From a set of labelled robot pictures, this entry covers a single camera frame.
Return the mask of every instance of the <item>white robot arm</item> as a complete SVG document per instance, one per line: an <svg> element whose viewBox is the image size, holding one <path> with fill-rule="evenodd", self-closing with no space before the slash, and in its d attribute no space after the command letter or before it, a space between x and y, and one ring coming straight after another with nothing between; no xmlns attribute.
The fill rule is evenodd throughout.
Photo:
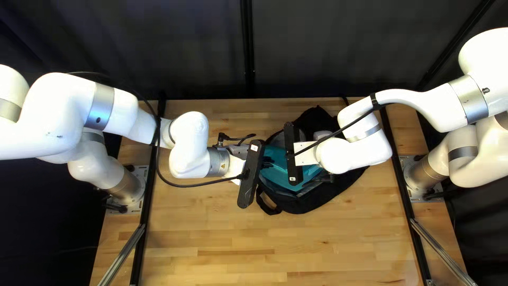
<svg viewBox="0 0 508 286"><path fill-rule="evenodd" d="M0 160L37 157L67 163L75 179L130 205L142 196L143 184L107 156L102 131L150 144L155 129L153 115L126 91L62 73L46 74L28 88L17 71L0 65ZM200 112L161 119L161 138L161 147L173 149L169 166L176 178L242 172L245 158L207 147L208 120ZM246 153L246 146L239 148Z"/></svg>
<svg viewBox="0 0 508 286"><path fill-rule="evenodd" d="M450 132L422 164L430 164L427 174L408 182L411 186L434 185L449 174L464 187L483 185L508 175L507 130L499 122L508 117L508 28L497 28L470 39L459 53L464 76L427 92L385 90L346 107L338 114L344 127L377 104L402 103L420 112L439 132ZM476 126L468 125L478 122ZM391 147L374 114L369 114L343 132L346 140L330 138L295 157L296 165L320 164L327 171L341 174L350 169L388 160ZM296 154L314 142L294 143ZM458 152L469 147L476 151Z"/></svg>

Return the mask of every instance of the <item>black curtain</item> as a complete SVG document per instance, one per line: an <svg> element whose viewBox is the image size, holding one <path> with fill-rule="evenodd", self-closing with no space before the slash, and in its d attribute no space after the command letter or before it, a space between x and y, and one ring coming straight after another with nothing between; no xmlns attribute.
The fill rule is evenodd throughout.
<svg viewBox="0 0 508 286"><path fill-rule="evenodd" d="M253 96L363 96L395 87L427 90L447 82L461 74L457 54L462 43L489 28L508 25L506 1L497 0L435 76L424 80L483 2L255 0ZM20 71L30 84L48 72L95 71L109 74L112 83L128 83L147 98L161 91L168 99L248 96L238 0L3 0L0 19L0 64ZM442 134L423 120L422 124L432 148ZM113 156L118 143L114 145L116 151L109 149ZM0 163L0 174L9 174L2 176L2 190L9 194L4 210L12 219L8 241L2 243L9 249L0 255L0 283L28 284L9 282L28 279L20 273L32 271L41 285L87 284L103 215L98 194L90 185L72 180L65 165L36 159ZM487 277L477 269L506 263L501 245L505 231L499 230L497 246L481 256L492 241L476 243L481 236L472 234L478 222L459 219L475 213L477 205L468 201L489 208L492 200L482 201L482 193L471 190L457 198L452 214L473 278L480 285L502 285L495 277L505 278L503 273ZM63 207L44 213L46 203ZM481 225L504 227L497 224L501 213L482 217ZM70 235L73 222L89 235ZM39 253L37 262L33 253Z"/></svg>

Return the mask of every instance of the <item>mounting plate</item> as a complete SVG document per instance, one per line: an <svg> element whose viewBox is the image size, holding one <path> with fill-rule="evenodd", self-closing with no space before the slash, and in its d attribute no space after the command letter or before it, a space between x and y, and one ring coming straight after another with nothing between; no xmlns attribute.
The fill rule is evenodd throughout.
<svg viewBox="0 0 508 286"><path fill-rule="evenodd" d="M141 165L141 166L134 166L134 171L131 172L136 178L139 179L141 183L141 188L145 189L145 182L148 178L148 165ZM133 205L126 206L127 212L122 214L115 210L106 209L106 215L129 215L129 214L140 214L141 210L143 209L143 199L144 195L139 199L139 201ZM108 204L117 205L119 204L115 203L114 198L110 197L107 200Z"/></svg>
<svg viewBox="0 0 508 286"><path fill-rule="evenodd" d="M415 161L416 155L405 155L405 156L399 156L399 162L400 166L402 167L402 170L404 170L405 167L408 167L412 164L416 164ZM409 196L409 199L411 200L411 203L441 203L444 202L442 197L436 197L431 198L428 200L423 199L423 193L421 191L413 190L408 185L406 185L407 188L407 195ZM443 187L441 186L441 183L438 183L433 188L436 192L442 192Z"/></svg>

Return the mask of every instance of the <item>cable connector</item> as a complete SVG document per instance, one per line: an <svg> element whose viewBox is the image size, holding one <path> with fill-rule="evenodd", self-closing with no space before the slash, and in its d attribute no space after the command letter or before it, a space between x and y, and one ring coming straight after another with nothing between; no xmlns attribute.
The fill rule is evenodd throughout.
<svg viewBox="0 0 508 286"><path fill-rule="evenodd" d="M384 107L384 105L381 105L377 102L376 93L370 94L370 101L372 102L372 109L374 110L380 110L381 108Z"/></svg>

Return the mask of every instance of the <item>wooden table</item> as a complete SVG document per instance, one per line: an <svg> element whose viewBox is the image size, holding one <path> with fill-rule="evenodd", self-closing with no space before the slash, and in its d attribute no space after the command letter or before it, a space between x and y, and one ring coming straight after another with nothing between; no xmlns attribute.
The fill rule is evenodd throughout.
<svg viewBox="0 0 508 286"><path fill-rule="evenodd" d="M337 98L167 101L166 118L204 113L208 144L217 134L256 133L266 139L286 121L320 105L336 115ZM427 153L413 109L387 107L400 155ZM119 161L148 164L150 147L122 141ZM161 157L168 171L169 150ZM255 203L236 206L238 187L230 182L178 189L156 179L142 269L143 285L421 285L391 161L370 167L348 190L303 215L266 215ZM443 203L413 204L418 220L462 263ZM96 285L139 223L139 215L106 216L91 285ZM114 285L129 285L133 253ZM429 261L445 277L440 261Z"/></svg>

